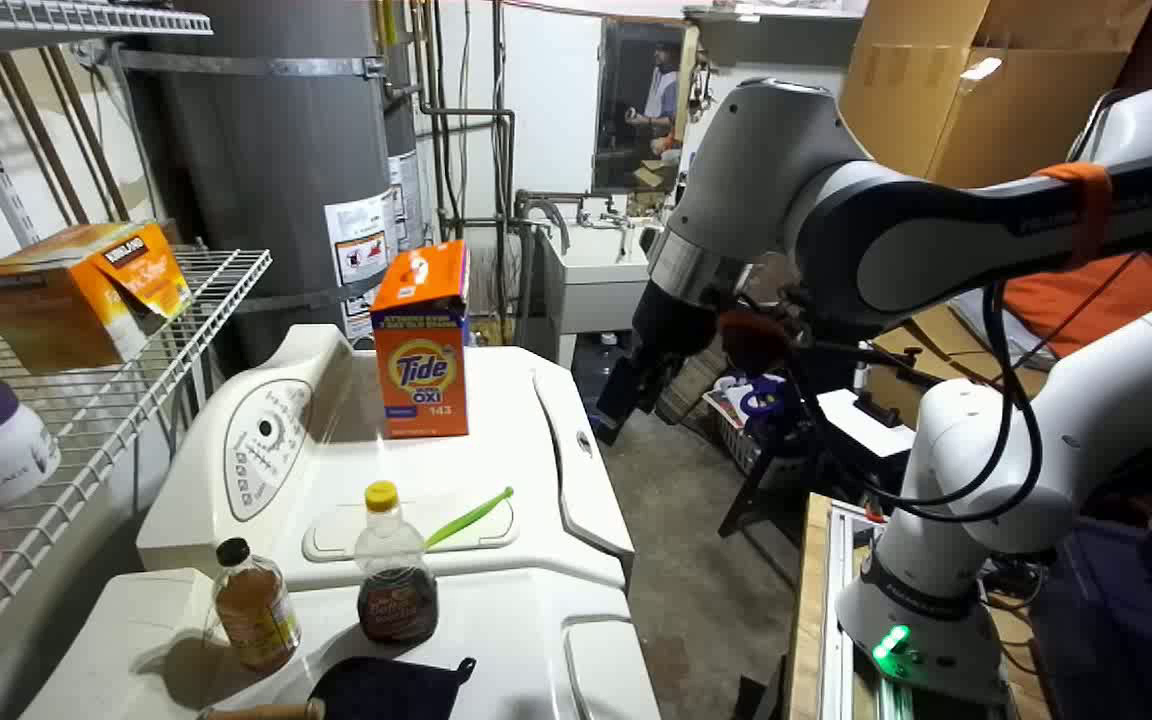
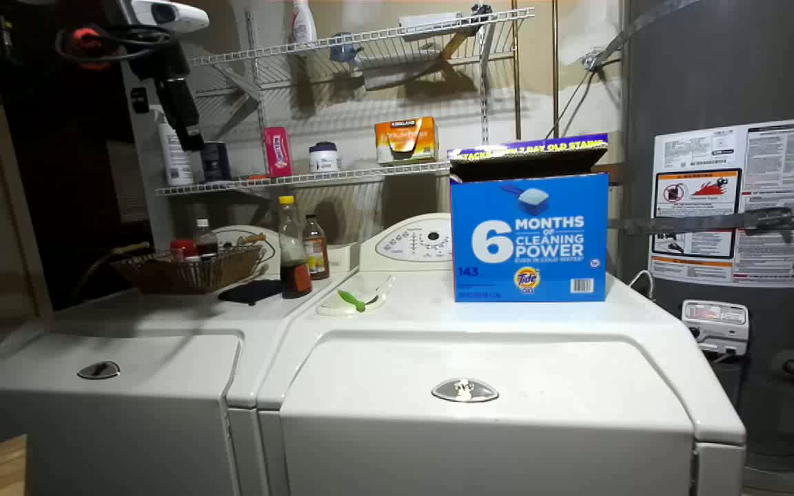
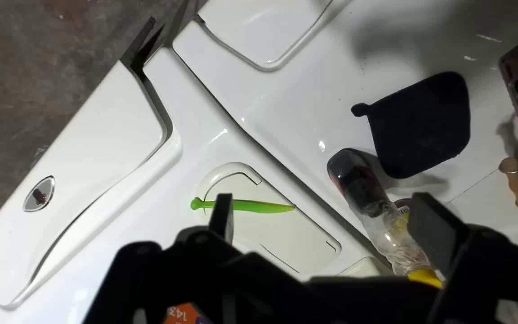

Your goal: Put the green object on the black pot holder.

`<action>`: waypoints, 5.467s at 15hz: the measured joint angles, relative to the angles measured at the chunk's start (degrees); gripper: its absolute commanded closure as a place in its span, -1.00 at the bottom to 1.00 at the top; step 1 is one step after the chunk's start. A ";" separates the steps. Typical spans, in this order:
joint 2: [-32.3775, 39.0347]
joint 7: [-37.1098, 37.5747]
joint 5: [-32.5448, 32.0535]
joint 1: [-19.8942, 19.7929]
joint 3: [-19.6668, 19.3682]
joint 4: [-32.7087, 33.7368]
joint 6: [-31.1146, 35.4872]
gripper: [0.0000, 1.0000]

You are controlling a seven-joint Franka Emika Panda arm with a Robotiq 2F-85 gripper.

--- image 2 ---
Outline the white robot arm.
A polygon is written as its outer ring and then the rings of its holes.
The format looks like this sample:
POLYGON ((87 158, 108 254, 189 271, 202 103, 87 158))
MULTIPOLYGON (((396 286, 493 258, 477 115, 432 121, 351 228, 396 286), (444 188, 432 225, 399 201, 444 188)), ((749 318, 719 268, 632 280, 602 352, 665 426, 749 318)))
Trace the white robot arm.
POLYGON ((166 121, 185 152, 202 152, 189 63, 182 39, 210 28, 188 0, 14 0, 56 23, 52 53, 82 70, 126 63, 154 85, 166 121))

